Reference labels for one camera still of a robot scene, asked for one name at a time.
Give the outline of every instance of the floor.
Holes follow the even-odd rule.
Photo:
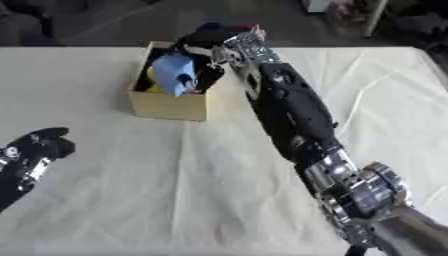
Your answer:
[[[66,8],[56,13],[56,38],[60,43],[144,46],[150,40],[173,41],[198,25],[216,21],[260,24],[268,31],[268,40],[273,46],[390,44],[378,39],[336,35],[328,27],[325,16],[306,15],[299,0],[159,0],[154,4],[143,0],[87,1],[90,5],[87,10]]]

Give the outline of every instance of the silver metal part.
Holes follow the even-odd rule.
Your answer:
[[[344,150],[305,170],[324,215],[351,245],[375,247],[367,221],[387,216],[398,205],[411,205],[410,192],[389,167],[372,163],[362,170]]]
[[[246,32],[224,43],[227,60],[237,76],[248,85],[248,93],[257,99],[261,90],[259,66],[262,63],[281,63],[274,51],[254,33]]]
[[[399,207],[372,223],[374,241],[389,256],[448,255],[448,228],[412,207]]]

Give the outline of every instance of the open box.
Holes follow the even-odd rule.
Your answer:
[[[150,87],[146,71],[152,62],[165,53],[171,44],[151,42],[131,85],[128,95],[134,113],[143,118],[161,118],[203,122],[207,119],[206,94],[184,94],[174,97],[165,93],[147,91]]]

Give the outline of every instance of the white tablecloth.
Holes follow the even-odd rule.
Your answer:
[[[448,97],[432,61],[410,48],[276,51],[328,104],[353,160],[392,166],[448,223]],[[77,143],[0,215],[1,254],[343,255],[230,72],[205,123],[132,116],[124,91],[142,52],[0,49],[0,143],[51,126]]]

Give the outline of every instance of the robot forearm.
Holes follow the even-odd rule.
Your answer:
[[[188,49],[207,45],[210,66],[230,64],[278,151],[295,164],[328,221],[352,246],[347,255],[364,255],[372,247],[390,256],[448,255],[447,228],[412,208],[409,189],[389,167],[353,164],[335,137],[326,106],[291,65],[265,46],[260,33],[219,31],[199,29],[175,50],[198,54]],[[203,41],[217,34],[213,43]]]

